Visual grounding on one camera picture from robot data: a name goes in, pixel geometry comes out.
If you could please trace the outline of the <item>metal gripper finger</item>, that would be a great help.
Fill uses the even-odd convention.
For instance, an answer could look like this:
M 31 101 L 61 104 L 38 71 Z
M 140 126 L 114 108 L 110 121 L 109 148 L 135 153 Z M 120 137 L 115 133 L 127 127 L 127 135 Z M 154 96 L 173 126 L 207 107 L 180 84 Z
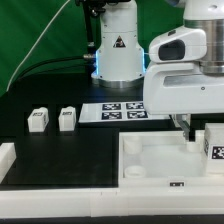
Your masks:
M 183 136 L 188 140 L 190 133 L 190 116 L 187 114 L 176 114 L 173 116 L 173 122 L 177 128 L 182 129 Z

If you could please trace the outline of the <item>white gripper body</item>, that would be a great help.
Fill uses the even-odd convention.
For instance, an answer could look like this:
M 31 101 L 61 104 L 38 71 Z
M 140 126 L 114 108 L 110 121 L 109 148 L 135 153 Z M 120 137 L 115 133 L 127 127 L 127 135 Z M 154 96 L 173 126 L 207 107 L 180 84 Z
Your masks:
M 181 26 L 149 45 L 150 64 L 143 103 L 150 114 L 224 112 L 224 75 L 204 73 L 199 64 L 207 53 L 206 33 Z

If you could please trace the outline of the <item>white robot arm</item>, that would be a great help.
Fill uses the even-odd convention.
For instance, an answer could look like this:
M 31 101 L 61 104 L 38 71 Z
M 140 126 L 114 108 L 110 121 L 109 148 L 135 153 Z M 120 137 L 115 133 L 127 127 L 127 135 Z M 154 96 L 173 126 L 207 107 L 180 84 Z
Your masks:
M 92 81 L 126 88 L 143 81 L 151 115 L 170 115 L 185 134 L 192 114 L 224 113 L 224 0 L 165 0 L 184 9 L 183 25 L 138 43 L 135 0 L 75 0 L 101 22 Z

